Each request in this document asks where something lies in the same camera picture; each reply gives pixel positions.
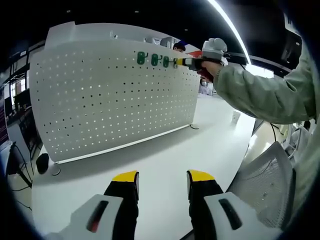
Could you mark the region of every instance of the wall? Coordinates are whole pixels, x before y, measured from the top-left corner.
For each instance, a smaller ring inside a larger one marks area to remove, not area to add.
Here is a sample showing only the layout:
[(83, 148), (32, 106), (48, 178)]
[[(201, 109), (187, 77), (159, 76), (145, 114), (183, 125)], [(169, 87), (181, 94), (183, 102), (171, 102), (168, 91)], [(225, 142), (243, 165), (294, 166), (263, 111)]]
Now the wall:
[(10, 87), (9, 87), (9, 84), (6, 84), (6, 85), (4, 86), (3, 96), (4, 96), (4, 99), (10, 97)]
[(40, 51), (42, 51), (43, 49), (45, 49), (45, 46), (41, 46), (33, 51), (30, 52), (29, 54), (29, 59), (28, 59), (28, 63), (30, 63), (30, 60), (32, 59), (32, 56)]
[(4, 83), (5, 80), (7, 80), (10, 76), (10, 68), (8, 68), (6, 71), (0, 73), (0, 85)]
[[(72, 21), (49, 29), (45, 41), (45, 49), (68, 42), (113, 39), (115, 36), (117, 36), (118, 39), (138, 42), (143, 42), (150, 37), (158, 39), (170, 37), (168, 34), (139, 26), (118, 23), (87, 23), (75, 25)], [(186, 53), (198, 50), (198, 48), (190, 44), (186, 45)]]

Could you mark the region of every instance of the jacket sleeve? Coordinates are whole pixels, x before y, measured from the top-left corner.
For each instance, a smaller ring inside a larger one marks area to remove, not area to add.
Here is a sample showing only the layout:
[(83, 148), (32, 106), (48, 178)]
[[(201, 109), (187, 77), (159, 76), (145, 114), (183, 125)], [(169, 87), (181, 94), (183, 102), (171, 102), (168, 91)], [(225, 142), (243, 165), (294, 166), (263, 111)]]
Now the jacket sleeve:
[(316, 116), (309, 54), (302, 45), (299, 64), (280, 78), (254, 76), (223, 67), (214, 77), (216, 92), (232, 107), (270, 123), (291, 124)]

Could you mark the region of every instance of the ceiling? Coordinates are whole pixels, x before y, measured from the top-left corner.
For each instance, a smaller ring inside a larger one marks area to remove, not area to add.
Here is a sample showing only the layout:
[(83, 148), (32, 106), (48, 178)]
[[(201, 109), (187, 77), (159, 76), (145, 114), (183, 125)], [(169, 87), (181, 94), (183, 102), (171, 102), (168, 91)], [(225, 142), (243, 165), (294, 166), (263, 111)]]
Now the ceiling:
[[(28, 5), (12, 8), (10, 19), (1, 19), (0, 69), (8, 57), (45, 40), (50, 27), (65, 22), (120, 23), (156, 30), (201, 49), (208, 38), (222, 38), (228, 51), (243, 53), (234, 34), (207, 0), (105, 1), (39, 9)], [(272, 0), (219, 0), (246, 45), (249, 55), (293, 69), (301, 52), (301, 40), (287, 31), (281, 10)]]

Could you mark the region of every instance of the person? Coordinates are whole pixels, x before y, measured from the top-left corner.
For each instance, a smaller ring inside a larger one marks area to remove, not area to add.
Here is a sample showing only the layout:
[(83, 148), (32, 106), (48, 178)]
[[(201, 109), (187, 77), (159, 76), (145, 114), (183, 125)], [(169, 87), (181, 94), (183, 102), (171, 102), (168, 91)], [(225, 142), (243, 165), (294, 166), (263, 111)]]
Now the person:
[[(303, 127), (309, 131), (310, 130), (310, 126), (311, 126), (311, 123), (310, 121), (305, 121), (304, 124), (303, 124)], [(297, 128), (291, 135), (291, 138), (290, 138), (290, 145), (292, 147), (297, 147), (297, 143), (298, 143), (298, 140), (299, 140), (299, 132), (300, 132), (300, 129)]]
[(208, 86), (208, 82), (204, 77), (200, 78), (199, 94), (212, 95), (212, 91)]
[(173, 45), (173, 50), (184, 53), (186, 51), (186, 47), (182, 44), (182, 42), (177, 42)]
[[(254, 76), (204, 61), (202, 67), (213, 76), (214, 88), (235, 109), (275, 124), (292, 124), (315, 119), (320, 114), (320, 78), (315, 61), (302, 43), (296, 69), (283, 80)], [(304, 203), (320, 165), (320, 126), (317, 126), (302, 153), (296, 172), (293, 214)]]

